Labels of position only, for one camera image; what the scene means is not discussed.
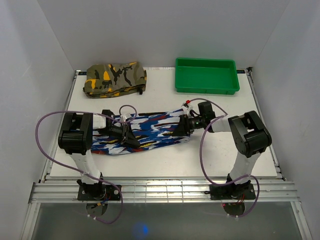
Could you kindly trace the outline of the blue white red patterned trousers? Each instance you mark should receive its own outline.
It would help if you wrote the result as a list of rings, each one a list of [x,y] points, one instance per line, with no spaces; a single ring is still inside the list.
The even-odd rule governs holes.
[[[139,153],[156,148],[168,147],[175,144],[187,143],[190,135],[173,136],[178,127],[180,116],[184,114],[182,108],[166,112],[140,113],[130,122],[133,135],[140,143],[140,147],[124,146],[114,136],[93,132],[91,152],[93,154],[117,156]]]

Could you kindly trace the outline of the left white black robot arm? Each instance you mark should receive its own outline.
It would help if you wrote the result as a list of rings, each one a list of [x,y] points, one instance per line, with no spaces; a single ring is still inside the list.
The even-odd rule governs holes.
[[[58,146],[73,159],[82,174],[78,184],[82,187],[89,186],[88,193],[95,200],[100,200],[106,195],[106,187],[100,184],[102,173],[96,167],[91,153],[93,131],[97,130],[101,135],[114,137],[121,146],[138,148],[140,143],[133,134],[129,120],[129,115],[121,115],[120,126],[117,126],[111,110],[103,110],[101,115],[87,112],[64,114]]]

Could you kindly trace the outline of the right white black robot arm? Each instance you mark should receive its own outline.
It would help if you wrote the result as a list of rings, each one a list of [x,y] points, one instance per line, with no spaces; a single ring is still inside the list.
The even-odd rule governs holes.
[[[232,170],[227,175],[226,183],[210,182],[207,194],[237,199],[251,186],[252,170],[262,153],[272,144],[272,137],[256,111],[229,117],[226,111],[216,116],[212,106],[214,102],[200,99],[198,113],[190,107],[190,101],[183,106],[187,113],[179,118],[173,136],[191,135],[194,130],[204,129],[207,133],[231,133],[237,155]]]

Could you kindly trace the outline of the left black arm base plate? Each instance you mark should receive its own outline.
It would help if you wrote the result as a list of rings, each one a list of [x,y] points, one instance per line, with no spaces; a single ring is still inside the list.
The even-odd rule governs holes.
[[[79,186],[78,201],[119,201],[121,200],[120,190],[122,186],[105,184],[82,184]]]

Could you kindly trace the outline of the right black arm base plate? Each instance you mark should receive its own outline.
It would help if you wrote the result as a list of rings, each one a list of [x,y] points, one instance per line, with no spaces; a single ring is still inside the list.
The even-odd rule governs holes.
[[[247,186],[227,185],[215,186],[211,184],[207,194],[211,200],[238,200],[244,197],[244,200],[255,200],[256,193],[253,184]]]

